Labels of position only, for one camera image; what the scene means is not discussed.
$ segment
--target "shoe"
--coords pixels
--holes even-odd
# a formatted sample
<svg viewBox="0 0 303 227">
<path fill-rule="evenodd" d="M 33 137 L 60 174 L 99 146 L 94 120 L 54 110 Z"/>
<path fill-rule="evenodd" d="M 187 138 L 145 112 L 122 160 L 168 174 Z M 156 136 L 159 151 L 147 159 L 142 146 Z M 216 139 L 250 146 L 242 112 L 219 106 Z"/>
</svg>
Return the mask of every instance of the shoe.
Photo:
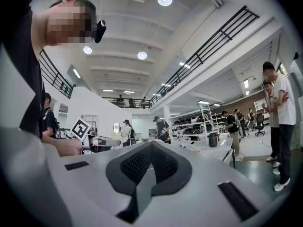
<svg viewBox="0 0 303 227">
<path fill-rule="evenodd" d="M 276 160 L 276 157 L 272 158 L 272 157 L 269 157 L 266 159 L 266 161 L 275 161 Z"/>
<path fill-rule="evenodd" d="M 287 182 L 284 183 L 284 184 L 277 183 L 277 184 L 274 186 L 274 190 L 275 190 L 276 192 L 281 191 L 285 186 L 287 186 L 287 185 L 289 184 L 289 182 L 290 182 L 290 178 L 289 178 L 289 179 L 287 180 Z"/>
<path fill-rule="evenodd" d="M 273 164 L 273 168 L 278 168 L 279 165 L 281 165 L 281 163 L 276 161 L 276 162 Z"/>
<path fill-rule="evenodd" d="M 279 172 L 279 170 L 278 170 L 277 168 L 275 168 L 275 169 L 273 170 L 273 174 L 275 174 L 275 175 L 280 175 L 280 172 Z"/>
</svg>

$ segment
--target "round mirror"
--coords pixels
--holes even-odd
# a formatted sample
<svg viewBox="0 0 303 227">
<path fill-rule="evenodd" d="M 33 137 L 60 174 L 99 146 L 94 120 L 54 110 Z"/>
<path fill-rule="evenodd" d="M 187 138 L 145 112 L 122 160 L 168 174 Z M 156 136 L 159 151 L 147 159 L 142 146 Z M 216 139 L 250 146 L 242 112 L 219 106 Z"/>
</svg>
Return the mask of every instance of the round mirror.
<svg viewBox="0 0 303 227">
<path fill-rule="evenodd" d="M 119 133 L 121 131 L 121 124 L 119 122 L 114 123 L 114 132 Z"/>
</svg>

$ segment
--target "office chair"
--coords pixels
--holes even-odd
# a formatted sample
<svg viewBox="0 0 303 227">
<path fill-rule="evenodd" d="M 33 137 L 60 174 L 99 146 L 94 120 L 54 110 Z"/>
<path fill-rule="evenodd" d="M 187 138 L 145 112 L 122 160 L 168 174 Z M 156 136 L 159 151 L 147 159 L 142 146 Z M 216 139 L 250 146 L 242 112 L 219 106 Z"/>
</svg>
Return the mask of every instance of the office chair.
<svg viewBox="0 0 303 227">
<path fill-rule="evenodd" d="M 258 130 L 257 133 L 255 133 L 256 136 L 258 136 L 259 134 L 264 135 L 265 131 L 261 131 L 262 129 L 264 129 L 264 115 L 258 116 L 257 117 L 257 126 L 255 127 L 255 129 Z"/>
</svg>

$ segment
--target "black metal railing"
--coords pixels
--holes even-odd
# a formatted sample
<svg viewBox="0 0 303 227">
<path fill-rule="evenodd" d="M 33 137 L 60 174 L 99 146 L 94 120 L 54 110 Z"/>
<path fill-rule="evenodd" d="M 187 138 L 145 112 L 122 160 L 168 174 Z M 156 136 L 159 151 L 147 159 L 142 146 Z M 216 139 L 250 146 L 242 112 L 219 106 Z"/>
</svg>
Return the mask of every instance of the black metal railing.
<svg viewBox="0 0 303 227">
<path fill-rule="evenodd" d="M 119 97 L 102 97 L 120 108 L 150 108 L 151 101 L 147 99 L 119 98 Z"/>
<path fill-rule="evenodd" d="M 39 63 L 41 74 L 44 79 L 47 80 L 53 87 L 58 89 L 63 95 L 71 98 L 73 86 L 57 70 L 44 49 L 42 49 L 39 54 Z"/>
<path fill-rule="evenodd" d="M 257 18 L 259 18 L 259 16 L 249 11 L 246 6 L 241 8 L 184 63 L 164 86 L 160 88 L 156 95 L 151 98 L 151 105 L 154 105 L 160 98 L 164 97 L 174 87 L 178 86 L 182 80 L 201 66 L 225 44 L 233 40 L 238 33 Z"/>
</svg>

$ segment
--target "black and white square marker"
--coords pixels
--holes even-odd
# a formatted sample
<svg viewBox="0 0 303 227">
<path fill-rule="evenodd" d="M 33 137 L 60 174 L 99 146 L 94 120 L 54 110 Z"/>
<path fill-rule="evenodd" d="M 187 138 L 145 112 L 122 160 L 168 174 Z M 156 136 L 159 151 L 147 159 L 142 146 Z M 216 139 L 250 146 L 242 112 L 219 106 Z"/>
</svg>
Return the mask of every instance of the black and white square marker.
<svg viewBox="0 0 303 227">
<path fill-rule="evenodd" d="M 84 141 L 86 134 L 90 129 L 90 124 L 79 118 L 71 129 L 71 132 L 79 140 Z"/>
</svg>

